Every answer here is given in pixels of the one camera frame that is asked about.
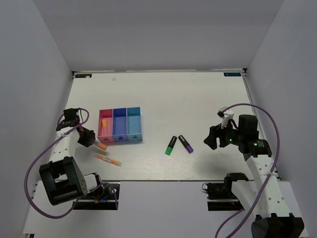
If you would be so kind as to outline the orange capped highlighter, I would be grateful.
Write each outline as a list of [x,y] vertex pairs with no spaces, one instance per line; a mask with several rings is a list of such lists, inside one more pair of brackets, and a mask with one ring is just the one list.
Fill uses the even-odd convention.
[[103,136],[107,136],[107,120],[106,119],[102,119],[102,132],[103,132]]
[[91,145],[94,145],[97,148],[102,149],[102,150],[106,150],[107,149],[107,145],[105,145],[105,144],[103,144],[103,143],[101,143],[99,141],[96,141],[96,140],[92,140]]

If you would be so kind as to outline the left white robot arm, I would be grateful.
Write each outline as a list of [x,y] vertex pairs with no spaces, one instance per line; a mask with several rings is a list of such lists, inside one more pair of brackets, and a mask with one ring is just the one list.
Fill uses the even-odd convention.
[[104,144],[96,140],[93,130],[81,125],[83,120],[80,116],[80,108],[63,111],[64,119],[56,127],[58,142],[53,146],[49,162],[39,168],[51,205],[85,197],[88,193],[99,198],[105,191],[100,176],[97,173],[83,175],[75,161],[78,144],[106,149]]

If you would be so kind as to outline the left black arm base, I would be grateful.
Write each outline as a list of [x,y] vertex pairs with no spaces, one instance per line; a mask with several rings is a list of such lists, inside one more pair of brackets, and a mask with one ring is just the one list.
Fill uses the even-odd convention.
[[74,207],[74,210],[117,210],[115,194],[117,202],[119,202],[120,182],[112,182],[110,185],[113,189],[109,185],[102,185],[92,194],[81,198]]

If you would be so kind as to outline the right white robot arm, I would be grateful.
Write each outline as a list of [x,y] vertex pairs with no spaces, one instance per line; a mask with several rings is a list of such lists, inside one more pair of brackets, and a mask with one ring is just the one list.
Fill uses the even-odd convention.
[[258,120],[253,115],[240,115],[235,123],[233,113],[219,113],[222,122],[210,127],[204,143],[211,149],[230,144],[238,147],[252,172],[257,192],[244,173],[228,173],[223,183],[207,183],[203,190],[210,200],[236,198],[254,217],[254,238],[299,238],[304,230],[301,217],[295,217],[280,190],[268,142],[259,138]]

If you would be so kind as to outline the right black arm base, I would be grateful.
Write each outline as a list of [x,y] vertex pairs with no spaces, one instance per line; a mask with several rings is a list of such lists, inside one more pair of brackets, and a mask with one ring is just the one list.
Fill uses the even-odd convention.
[[207,195],[208,211],[239,211],[243,208],[235,195],[225,191],[223,183],[205,182],[202,190]]

